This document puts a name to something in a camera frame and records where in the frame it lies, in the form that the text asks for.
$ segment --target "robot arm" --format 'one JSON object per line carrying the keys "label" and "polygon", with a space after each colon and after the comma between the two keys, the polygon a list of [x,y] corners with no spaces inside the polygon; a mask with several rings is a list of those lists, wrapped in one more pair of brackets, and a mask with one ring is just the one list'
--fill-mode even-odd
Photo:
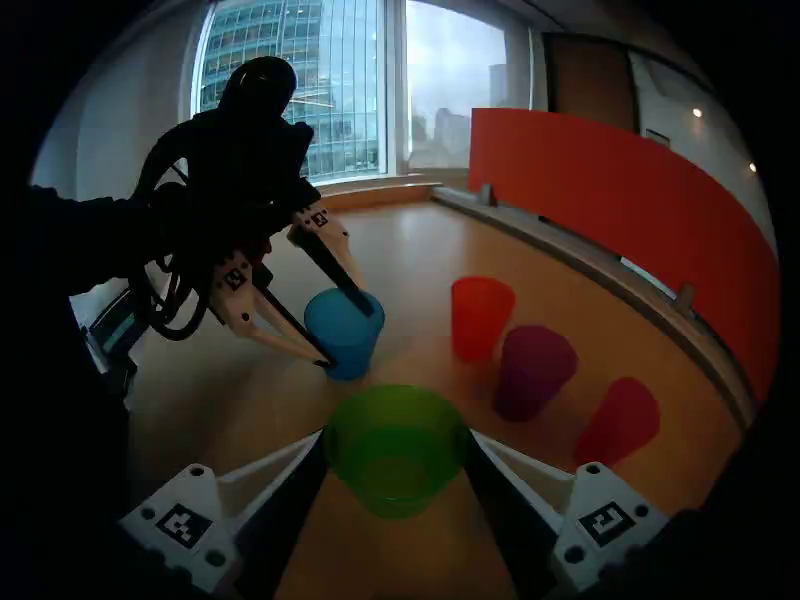
{"label": "robot arm", "polygon": [[[174,240],[172,260],[158,264],[171,279],[164,298],[143,270],[130,281],[140,314],[168,339],[189,337],[209,308],[239,336],[329,367],[335,366],[333,357],[270,292],[273,274],[247,252],[290,227],[292,243],[359,310],[365,315],[374,310],[361,292],[347,231],[319,192],[299,176],[313,131],[280,117],[294,89],[288,63],[254,59],[231,75],[219,108],[196,115],[159,140],[145,160],[134,199],[147,204],[163,174],[186,160],[183,201],[177,207],[152,206],[169,217],[165,230]],[[198,297],[194,314],[184,327],[171,328],[193,290]],[[255,315],[280,335],[260,329]]]}

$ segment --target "blue cup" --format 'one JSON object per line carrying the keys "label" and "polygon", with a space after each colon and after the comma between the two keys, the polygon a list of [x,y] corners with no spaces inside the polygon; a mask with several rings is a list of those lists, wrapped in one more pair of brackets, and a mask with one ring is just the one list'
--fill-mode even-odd
{"label": "blue cup", "polygon": [[383,329],[386,315],[374,296],[362,293],[375,308],[375,312],[369,317],[339,288],[317,294],[306,306],[303,317],[306,329],[339,362],[337,367],[325,369],[331,379],[358,379],[369,369],[372,351]]}

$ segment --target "sky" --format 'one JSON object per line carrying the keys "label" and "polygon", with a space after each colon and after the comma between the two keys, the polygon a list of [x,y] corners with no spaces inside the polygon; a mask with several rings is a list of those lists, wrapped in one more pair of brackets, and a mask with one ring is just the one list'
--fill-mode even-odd
{"label": "sky", "polygon": [[433,135],[439,108],[470,116],[489,106],[489,67],[506,62],[503,32],[422,2],[406,3],[408,84],[415,114]]}

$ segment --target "purple cup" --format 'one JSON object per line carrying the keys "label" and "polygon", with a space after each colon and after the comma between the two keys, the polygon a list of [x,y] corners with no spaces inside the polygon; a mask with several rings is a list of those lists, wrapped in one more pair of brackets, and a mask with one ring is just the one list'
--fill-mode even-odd
{"label": "purple cup", "polygon": [[564,336],[540,325],[516,327],[503,342],[494,409],[508,421],[528,421],[577,369],[578,355]]}

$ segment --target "green cup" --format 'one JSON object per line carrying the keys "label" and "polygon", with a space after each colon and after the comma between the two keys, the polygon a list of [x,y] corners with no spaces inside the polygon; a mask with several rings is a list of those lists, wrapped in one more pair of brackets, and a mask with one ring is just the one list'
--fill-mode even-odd
{"label": "green cup", "polygon": [[345,400],[323,434],[333,471],[374,515],[421,513],[461,470],[469,429],[439,394],[410,385]]}

